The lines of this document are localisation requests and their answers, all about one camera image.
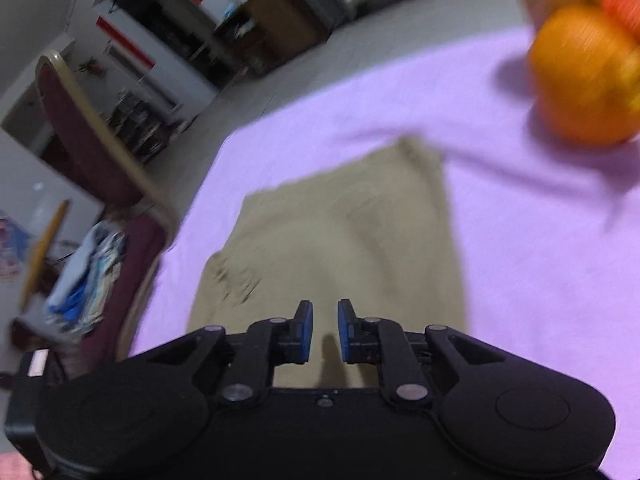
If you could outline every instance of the beige cloth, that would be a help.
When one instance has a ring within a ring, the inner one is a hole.
[[[370,365],[341,362],[337,302],[422,332],[464,330],[462,280],[438,155],[413,137],[363,160],[247,197],[225,247],[208,261],[190,330],[289,317],[314,304],[308,364],[276,368],[274,385],[375,386]]]

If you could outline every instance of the screw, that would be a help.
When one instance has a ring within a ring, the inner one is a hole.
[[[247,400],[254,394],[254,389],[246,384],[230,384],[222,390],[222,396],[226,400],[232,402],[239,402],[240,400]]]
[[[396,388],[396,394],[401,399],[416,401],[424,399],[429,391],[421,384],[403,384]]]
[[[325,395],[316,400],[316,405],[320,408],[330,408],[334,405],[334,402],[329,398],[329,396]]]

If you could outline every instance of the purple tablecloth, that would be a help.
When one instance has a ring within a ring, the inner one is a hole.
[[[604,471],[640,477],[640,150],[556,144],[532,111],[529,43],[519,29],[428,50],[234,133],[164,256],[134,352],[184,333],[247,194],[418,134],[446,160],[472,335],[603,391],[618,420]]]

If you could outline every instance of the chair seat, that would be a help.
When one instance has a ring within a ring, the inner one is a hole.
[[[80,343],[80,355],[88,370],[115,362],[118,335],[136,298],[166,242],[162,226],[149,216],[130,220],[123,229],[126,252],[120,275],[104,305],[104,319]]]

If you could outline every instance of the orange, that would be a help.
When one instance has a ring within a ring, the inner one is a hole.
[[[602,0],[602,9],[640,41],[640,0]]]
[[[640,130],[640,50],[596,7],[565,7],[529,51],[537,109],[553,133],[612,146]]]

